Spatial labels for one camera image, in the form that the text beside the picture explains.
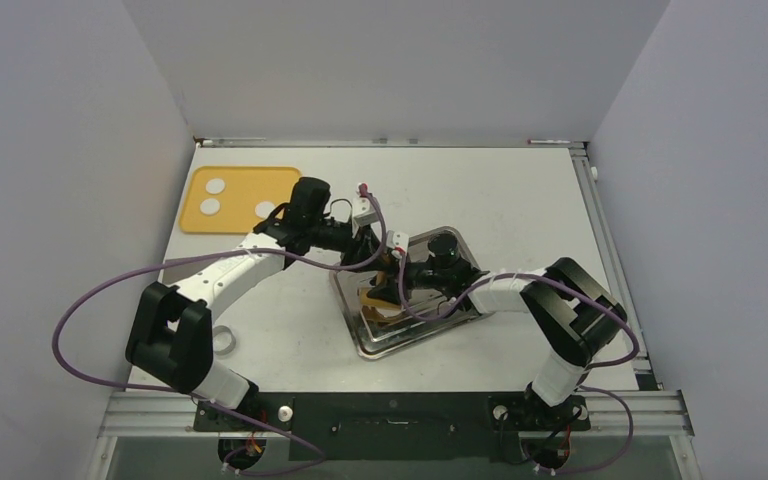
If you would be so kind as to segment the stainless steel tray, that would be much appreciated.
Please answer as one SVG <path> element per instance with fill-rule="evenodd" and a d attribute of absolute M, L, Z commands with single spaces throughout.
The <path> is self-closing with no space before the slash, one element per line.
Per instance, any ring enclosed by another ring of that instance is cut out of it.
<path fill-rule="evenodd" d="M 450 226 L 438 227 L 410 237 L 408 253 L 410 259 L 426 260 L 429 257 L 429 242 L 439 235 L 451 236 L 458 243 L 461 258 L 478 267 L 461 233 Z M 459 309 L 443 320 L 422 322 L 404 312 L 404 319 L 394 324 L 381 325 L 365 320 L 360 312 L 359 291 L 371 288 L 376 274 L 373 272 L 351 273 L 332 272 L 330 285 L 336 302 L 344 317 L 350 336 L 355 343 L 358 355 L 367 360 L 377 360 L 403 350 L 412 345 L 427 341 L 449 330 L 467 323 L 487 318 L 474 308 Z M 419 315 L 437 316 L 449 307 L 449 299 L 442 293 L 430 290 L 414 290 L 409 305 Z"/>

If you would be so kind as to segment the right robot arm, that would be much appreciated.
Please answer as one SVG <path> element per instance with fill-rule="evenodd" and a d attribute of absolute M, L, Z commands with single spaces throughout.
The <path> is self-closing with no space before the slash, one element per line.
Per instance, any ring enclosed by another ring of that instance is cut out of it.
<path fill-rule="evenodd" d="M 411 260 L 402 246 L 392 248 L 370 287 L 362 291 L 362 305 L 401 308 L 423 322 L 456 311 L 530 315 L 550 353 L 526 387 L 525 414 L 539 428 L 553 426 L 564 416 L 564 403 L 589 372 L 600 367 L 599 352 L 629 330 L 624 308 L 568 257 L 535 272 L 490 272 L 464 257 L 459 239 L 451 233 L 432 237 L 427 248 L 421 261 Z"/>

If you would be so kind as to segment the wooden rolling pin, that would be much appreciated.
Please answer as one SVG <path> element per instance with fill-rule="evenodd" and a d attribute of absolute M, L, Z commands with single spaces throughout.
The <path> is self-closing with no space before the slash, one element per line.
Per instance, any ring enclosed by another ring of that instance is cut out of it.
<path fill-rule="evenodd" d="M 359 291 L 360 312 L 365 320 L 381 325 L 402 321 L 404 312 L 399 305 L 369 296 L 370 289 Z"/>

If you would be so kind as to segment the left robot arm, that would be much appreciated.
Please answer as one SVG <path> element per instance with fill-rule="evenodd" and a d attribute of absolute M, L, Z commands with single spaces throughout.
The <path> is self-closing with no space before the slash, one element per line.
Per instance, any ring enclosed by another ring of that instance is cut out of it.
<path fill-rule="evenodd" d="M 219 405 L 234 430 L 256 421 L 258 387 L 223 364 L 213 349 L 213 326 L 244 294 L 296 262 L 310 264 L 313 249 L 338 252 L 337 271 L 369 270 L 383 263 L 387 229 L 367 185 L 357 189 L 346 221 L 327 212 L 330 186 L 302 177 L 289 201 L 277 205 L 233 250 L 211 255 L 211 264 L 171 285 L 144 289 L 125 348 L 125 358 L 171 390 Z M 381 225 L 373 234 L 373 224 Z"/>

